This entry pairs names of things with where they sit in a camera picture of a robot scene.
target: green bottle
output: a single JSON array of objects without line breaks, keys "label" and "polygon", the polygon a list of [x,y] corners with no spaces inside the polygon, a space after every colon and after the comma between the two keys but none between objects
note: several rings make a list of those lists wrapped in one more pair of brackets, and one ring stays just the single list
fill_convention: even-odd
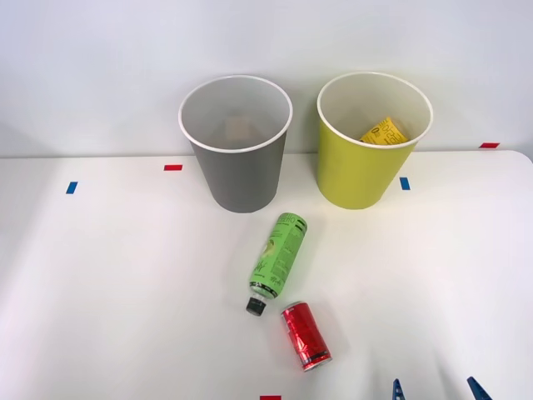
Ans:
[{"label": "green bottle", "polygon": [[250,277],[253,291],[247,305],[250,314],[260,316],[267,305],[265,301],[281,293],[306,232],[306,222],[296,214],[284,212],[277,219]]}]

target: blue tape marker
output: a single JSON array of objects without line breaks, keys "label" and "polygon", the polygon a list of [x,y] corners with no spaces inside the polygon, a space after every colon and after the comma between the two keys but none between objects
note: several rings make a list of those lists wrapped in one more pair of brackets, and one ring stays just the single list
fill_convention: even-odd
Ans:
[{"label": "blue tape marker", "polygon": [[67,188],[67,194],[74,194],[76,190],[77,182],[70,182]]},{"label": "blue tape marker", "polygon": [[392,387],[392,400],[406,400],[401,390],[400,380],[394,380],[394,386]]},{"label": "blue tape marker", "polygon": [[473,377],[469,377],[466,381],[468,382],[472,393],[474,393],[474,398],[476,398],[476,400],[492,400],[491,396],[485,392],[485,389],[483,389]]},{"label": "blue tape marker", "polygon": [[406,177],[400,178],[400,185],[401,190],[411,190],[411,186],[409,186],[409,179],[407,179]]}]

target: yellow snack wrapper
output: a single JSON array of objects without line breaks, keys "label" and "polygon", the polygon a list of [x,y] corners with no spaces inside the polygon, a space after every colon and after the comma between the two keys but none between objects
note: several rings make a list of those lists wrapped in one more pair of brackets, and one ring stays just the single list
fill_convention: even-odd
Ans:
[{"label": "yellow snack wrapper", "polygon": [[384,146],[408,142],[407,137],[401,134],[394,123],[392,123],[390,117],[385,118],[370,131],[365,133],[365,136],[361,138],[361,141],[364,143],[381,144]]}]

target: soda can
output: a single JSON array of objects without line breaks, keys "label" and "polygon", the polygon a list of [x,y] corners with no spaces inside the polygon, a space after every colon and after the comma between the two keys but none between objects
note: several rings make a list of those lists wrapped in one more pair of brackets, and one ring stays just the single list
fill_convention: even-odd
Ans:
[{"label": "soda can", "polygon": [[281,317],[304,372],[332,360],[306,302],[294,302],[283,310]]}]

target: white rim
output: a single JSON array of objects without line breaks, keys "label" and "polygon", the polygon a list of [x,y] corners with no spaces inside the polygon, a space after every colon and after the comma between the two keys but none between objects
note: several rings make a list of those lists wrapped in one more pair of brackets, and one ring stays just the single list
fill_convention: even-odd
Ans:
[{"label": "white rim", "polygon": [[[204,144],[202,142],[199,142],[194,137],[192,137],[189,134],[189,132],[187,132],[185,127],[183,126],[183,121],[182,121],[183,107],[187,103],[187,100],[195,92],[197,92],[198,90],[200,90],[200,89],[204,88],[205,86],[210,85],[210,84],[212,84],[214,82],[222,81],[224,79],[233,79],[233,78],[255,79],[255,80],[261,81],[263,83],[268,83],[269,85],[271,85],[274,88],[276,88],[278,91],[281,92],[281,94],[283,94],[283,96],[286,99],[287,104],[289,105],[289,117],[286,120],[285,126],[281,129],[281,131],[279,133],[276,134],[276,136],[271,137],[266,142],[259,143],[256,146],[245,147],[245,148],[237,148],[237,149],[225,149],[225,148],[207,146],[206,144]],[[182,101],[182,105],[180,106],[180,110],[179,110],[179,112],[177,114],[177,119],[179,120],[180,128],[182,129],[183,134],[187,137],[187,139],[189,139],[191,142],[193,142],[197,146],[200,146],[201,148],[205,148],[206,150],[210,150],[212,152],[217,152],[217,153],[246,153],[246,152],[252,152],[254,150],[258,150],[260,148],[264,148],[265,146],[268,146],[269,144],[275,142],[281,135],[283,135],[283,133],[286,132],[286,130],[289,128],[289,125],[291,124],[291,120],[292,120],[292,102],[291,102],[291,99],[289,98],[289,96],[285,93],[285,91],[281,87],[277,86],[274,82],[271,82],[271,81],[269,81],[267,79],[264,79],[262,77],[254,77],[252,75],[228,75],[228,76],[225,76],[225,77],[217,77],[215,79],[212,79],[211,81],[205,82],[205,83],[201,84],[200,86],[194,88],[191,92],[189,92],[189,94],[187,94],[186,97]]]},{"label": "white rim", "polygon": [[[322,95],[326,92],[326,90],[330,87],[330,85],[332,85],[335,81],[338,81],[339,79],[343,79],[343,78],[347,78],[347,77],[350,77],[350,76],[353,76],[353,75],[362,75],[362,74],[371,74],[371,75],[381,75],[383,77],[388,77],[388,78],[392,78],[392,79],[395,79],[397,81],[400,81],[402,83],[404,83],[405,85],[409,86],[410,88],[414,89],[418,94],[420,94],[422,96],[422,98],[424,99],[424,101],[426,102],[427,104],[427,107],[429,108],[430,110],[430,121],[429,123],[427,124],[427,127],[426,127],[426,130],[424,130],[423,133],[421,133],[418,137],[410,140],[409,142],[405,142],[405,143],[402,143],[402,144],[392,144],[392,145],[388,145],[388,146],[383,146],[383,145],[379,145],[379,144],[369,144],[369,143],[365,143],[365,142],[360,142],[356,139],[352,139],[351,137],[348,137],[342,133],[340,133],[339,131],[337,131],[326,119],[326,117],[324,117],[324,114],[322,112],[322,107],[321,107],[321,100],[322,100]],[[392,150],[393,148],[405,148],[407,146],[410,146],[412,145],[413,143],[416,143],[418,142],[419,140],[421,140],[427,133],[427,131],[430,130],[431,128],[431,124],[433,123],[433,107],[431,106],[431,103],[430,103],[430,100],[429,98],[427,98],[427,96],[422,92],[422,90],[420,90],[418,87],[416,87],[415,85],[413,85],[412,83],[410,82],[407,82],[405,79],[401,79],[400,77],[395,77],[394,75],[390,75],[388,73],[383,73],[383,72],[372,72],[372,71],[365,71],[365,72],[350,72],[350,73],[347,73],[347,74],[344,74],[344,75],[341,75],[340,77],[336,77],[334,79],[332,79],[330,82],[328,82],[326,84],[326,86],[324,86],[322,88],[322,90],[320,91],[320,93],[318,93],[318,99],[316,100],[316,108],[318,108],[318,114],[320,115],[320,118],[321,120],[326,124],[326,126],[328,128],[330,128],[337,136],[340,136],[341,138],[347,140],[348,142],[351,142],[351,143],[354,143],[354,144],[357,144],[359,146],[363,146],[365,148],[379,148],[380,150]]]}]

